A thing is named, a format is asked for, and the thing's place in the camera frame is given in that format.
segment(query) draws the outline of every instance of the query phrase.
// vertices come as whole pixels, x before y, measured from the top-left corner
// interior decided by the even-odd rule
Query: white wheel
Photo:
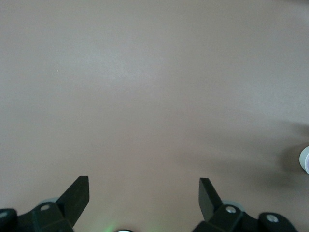
[[[299,163],[301,167],[309,174],[309,146],[307,146],[299,156]]]

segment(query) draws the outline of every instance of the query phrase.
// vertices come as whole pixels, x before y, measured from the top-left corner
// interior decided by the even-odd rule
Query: metal screw head
[[[8,212],[4,211],[4,212],[0,213],[0,218],[4,218],[6,216],[8,216]]]
[[[226,210],[227,210],[227,212],[229,212],[230,214],[236,213],[236,209],[235,209],[234,207],[232,207],[232,206],[228,206],[228,207],[226,208]]]
[[[44,211],[44,210],[47,210],[47,209],[49,209],[50,208],[50,206],[49,205],[43,205],[41,208],[40,208],[40,210],[41,211]]]
[[[274,222],[274,223],[279,222],[278,218],[276,216],[272,215],[272,214],[267,214],[266,218],[270,222]]]

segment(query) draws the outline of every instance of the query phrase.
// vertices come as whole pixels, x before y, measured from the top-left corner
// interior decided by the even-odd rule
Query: black plastic part
[[[201,223],[196,226],[196,228],[192,232],[224,232],[223,230],[208,224],[205,221],[202,221]]]
[[[206,178],[200,179],[198,202],[205,221],[193,232],[297,232],[282,215],[262,213],[259,219],[254,219],[233,205],[223,205],[210,180]],[[275,216],[278,222],[269,221],[267,215]]]
[[[0,209],[0,228],[3,230],[11,230],[17,222],[17,212],[14,209]]]
[[[267,219],[267,215],[275,216],[278,219],[278,222],[271,222]],[[295,227],[290,223],[288,219],[280,214],[275,213],[262,213],[259,216],[259,226],[262,230],[265,231],[280,231],[280,232],[297,232]]]
[[[87,176],[80,176],[56,203],[48,202],[17,216],[13,209],[0,218],[0,232],[72,232],[72,227],[89,202]]]
[[[208,178],[200,178],[199,180],[198,203],[205,221],[208,221],[214,212],[223,205]]]
[[[229,213],[228,207],[235,209],[235,212]],[[242,218],[242,211],[231,205],[222,205],[208,221],[225,232],[232,232],[237,227],[239,221]]]
[[[56,201],[63,217],[73,227],[89,202],[89,179],[80,176]]]

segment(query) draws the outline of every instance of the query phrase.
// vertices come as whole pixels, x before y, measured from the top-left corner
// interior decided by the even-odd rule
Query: gray floor
[[[198,180],[309,230],[309,4],[1,1],[0,208],[79,175],[77,232],[190,232]]]

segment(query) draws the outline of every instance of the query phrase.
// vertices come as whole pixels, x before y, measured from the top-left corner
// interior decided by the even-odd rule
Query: green light
[[[116,225],[115,223],[109,225],[107,228],[103,230],[103,232],[114,232],[116,230]]]

